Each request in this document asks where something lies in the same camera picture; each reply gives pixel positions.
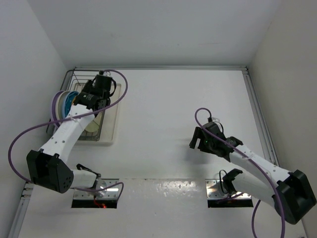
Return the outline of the light blue plate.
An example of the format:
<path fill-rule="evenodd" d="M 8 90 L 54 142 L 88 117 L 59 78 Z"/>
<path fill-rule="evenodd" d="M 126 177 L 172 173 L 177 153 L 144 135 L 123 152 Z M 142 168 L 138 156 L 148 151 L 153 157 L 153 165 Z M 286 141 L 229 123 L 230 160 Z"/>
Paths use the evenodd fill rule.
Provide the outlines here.
<path fill-rule="evenodd" d="M 62 118 L 65 118 L 68 115 L 70 107 L 72 105 L 72 101 L 75 96 L 76 96 L 75 91 L 67 91 L 65 96 L 63 97 L 62 108 L 61 108 Z"/>

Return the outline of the purple plate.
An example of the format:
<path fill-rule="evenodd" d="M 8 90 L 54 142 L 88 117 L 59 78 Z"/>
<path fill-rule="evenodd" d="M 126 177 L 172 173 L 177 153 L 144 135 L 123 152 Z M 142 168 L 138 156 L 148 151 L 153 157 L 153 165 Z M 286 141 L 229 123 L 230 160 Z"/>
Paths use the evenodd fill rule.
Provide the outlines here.
<path fill-rule="evenodd" d="M 61 108 L 59 108 L 59 98 L 65 92 L 66 91 L 64 90 L 56 92 L 51 100 L 51 121 L 63 119 L 61 114 Z"/>

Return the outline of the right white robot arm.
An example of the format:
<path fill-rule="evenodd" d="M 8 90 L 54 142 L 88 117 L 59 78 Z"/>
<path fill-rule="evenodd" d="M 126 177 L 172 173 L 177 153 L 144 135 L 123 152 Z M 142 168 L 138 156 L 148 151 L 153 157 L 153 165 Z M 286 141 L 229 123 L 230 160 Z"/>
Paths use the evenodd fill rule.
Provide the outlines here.
<path fill-rule="evenodd" d="M 254 196 L 272 206 L 292 225 L 317 203 L 309 180 L 302 171 L 291 172 L 265 160 L 239 139 L 225 137 L 214 122 L 196 127 L 189 146 L 237 166 L 222 178 L 226 193 L 244 192 Z"/>

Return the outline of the teal dotted plate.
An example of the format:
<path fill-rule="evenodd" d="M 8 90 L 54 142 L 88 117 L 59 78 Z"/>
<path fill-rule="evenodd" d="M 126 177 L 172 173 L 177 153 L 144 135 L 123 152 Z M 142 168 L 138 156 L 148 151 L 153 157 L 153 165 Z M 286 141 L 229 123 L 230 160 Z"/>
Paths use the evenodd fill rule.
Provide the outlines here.
<path fill-rule="evenodd" d="M 66 95 L 66 98 L 64 100 L 64 117 L 69 114 L 73 101 L 78 94 L 79 92 L 77 91 L 71 91 Z"/>

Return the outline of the cream plate with plant motif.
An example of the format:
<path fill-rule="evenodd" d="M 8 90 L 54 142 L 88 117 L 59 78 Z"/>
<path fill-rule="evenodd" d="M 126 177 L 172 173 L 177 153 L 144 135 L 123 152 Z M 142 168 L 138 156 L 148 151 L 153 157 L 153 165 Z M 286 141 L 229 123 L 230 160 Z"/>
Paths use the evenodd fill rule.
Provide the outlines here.
<path fill-rule="evenodd" d="M 101 125 L 102 115 L 102 112 L 98 113 L 98 115 L 86 126 L 85 131 L 89 133 L 97 132 Z"/>

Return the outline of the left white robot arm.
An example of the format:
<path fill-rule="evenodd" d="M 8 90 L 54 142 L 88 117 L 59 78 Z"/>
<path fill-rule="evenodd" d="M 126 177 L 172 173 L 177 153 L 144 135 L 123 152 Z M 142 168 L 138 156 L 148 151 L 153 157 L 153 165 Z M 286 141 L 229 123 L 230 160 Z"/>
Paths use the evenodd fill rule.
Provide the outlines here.
<path fill-rule="evenodd" d="M 114 80 L 102 74 L 87 81 L 52 138 L 38 151 L 28 153 L 27 165 L 32 183 L 59 193 L 70 188 L 95 186 L 97 173 L 84 167 L 72 170 L 66 163 L 73 146 L 98 115 L 98 110 L 110 105 L 114 94 L 112 87 L 116 87 Z"/>

